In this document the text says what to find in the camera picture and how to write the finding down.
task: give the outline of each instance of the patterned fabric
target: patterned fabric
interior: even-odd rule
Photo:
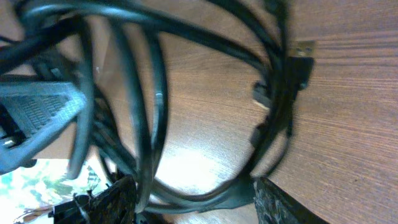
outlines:
[[[39,159],[32,168],[20,167],[0,176],[0,219],[13,223],[14,219],[38,208],[69,201],[73,194],[92,190],[96,195],[107,188],[87,163],[75,180],[65,178],[67,159]]]

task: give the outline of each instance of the plug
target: plug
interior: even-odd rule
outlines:
[[[287,67],[291,75],[297,78],[298,90],[308,87],[308,81],[315,64],[315,41],[300,41],[292,44],[287,59]]]

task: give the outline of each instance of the cable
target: cable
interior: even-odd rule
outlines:
[[[207,1],[227,10],[255,33],[269,56],[271,66],[262,62],[256,54],[232,40],[225,39],[209,30],[181,21],[162,12],[131,4],[127,1],[24,0],[15,6],[16,14],[23,23],[28,37],[22,42],[16,43],[10,49],[0,51],[0,58],[8,57],[9,61],[7,62],[10,62],[10,59],[15,60],[10,65],[0,61],[0,74],[43,52],[68,35],[77,33],[82,42],[84,54],[83,65],[81,66],[82,75],[78,76],[76,82],[86,96],[87,105],[77,119],[75,143],[68,166],[69,178],[77,177],[86,157],[88,146],[92,143],[98,147],[100,162],[112,182],[115,180],[106,165],[105,157],[114,161],[118,165],[118,169],[123,173],[131,174],[137,180],[136,212],[147,210],[157,213],[185,213],[204,210],[228,199],[233,192],[233,187],[239,184],[239,178],[250,175],[250,172],[270,148],[277,134],[282,129],[288,126],[288,132],[291,133],[294,94],[290,91],[292,83],[289,81],[284,68],[287,56],[286,8],[282,6],[278,8],[277,12],[273,12],[277,18],[282,40],[282,46],[279,47],[258,19],[239,1]],[[116,45],[119,49],[121,65],[124,69],[123,75],[126,82],[132,125],[136,132],[136,148],[139,152],[137,158],[134,158],[123,146],[109,102],[94,84],[92,49],[88,26],[84,24],[82,19],[73,21],[73,24],[77,24],[76,27],[70,27],[71,24],[68,27],[64,24],[70,19],[64,19],[59,22],[54,20],[54,16],[59,18],[61,15],[69,16],[75,14],[78,14],[79,17],[88,15],[104,16],[109,20],[111,31],[115,36]],[[44,24],[49,22],[55,22],[55,25],[49,28],[42,28]],[[129,41],[121,27],[129,22],[139,24],[142,27],[154,68],[155,111],[152,133],[149,132],[137,65]],[[63,28],[63,30],[54,29],[54,27],[62,26],[66,28]],[[235,179],[223,183],[207,194],[183,195],[154,179],[164,148],[169,113],[167,72],[158,38],[159,32],[174,34],[240,59],[258,70],[260,77],[267,84],[268,97],[271,98],[272,106],[268,117],[264,120],[267,128],[261,134],[259,145],[254,148],[247,164]],[[49,35],[53,33],[57,33],[57,35],[50,38]],[[27,49],[34,50],[34,54],[30,53],[28,57],[24,57],[22,50]],[[40,69],[35,69],[35,71],[38,73],[42,72]],[[289,142],[290,134],[287,136],[282,153],[271,165],[266,175],[271,175],[281,163],[289,147]],[[148,203],[151,193],[169,204]]]

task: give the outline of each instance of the wooden surface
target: wooden surface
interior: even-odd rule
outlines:
[[[242,23],[207,2],[144,4],[262,53]],[[258,2],[249,1],[248,6],[276,33]],[[331,223],[398,223],[398,1],[296,0],[292,13],[292,38],[317,41],[317,64],[309,88],[300,92],[295,105],[290,153],[271,180]],[[146,46],[136,27],[128,29],[151,105]],[[248,65],[206,47],[168,34],[161,38],[171,113],[157,177],[183,192],[204,193],[232,178],[252,150],[249,136],[266,113],[251,101],[251,85],[258,75]],[[117,111],[124,143],[134,151],[115,55],[110,43],[99,82]],[[168,218],[175,223],[257,223],[253,205]]]

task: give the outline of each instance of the cable connector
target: cable connector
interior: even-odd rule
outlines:
[[[293,76],[297,77],[298,90],[308,87],[308,81],[315,64],[313,57],[315,41],[300,41],[292,44],[289,50],[287,67]]]

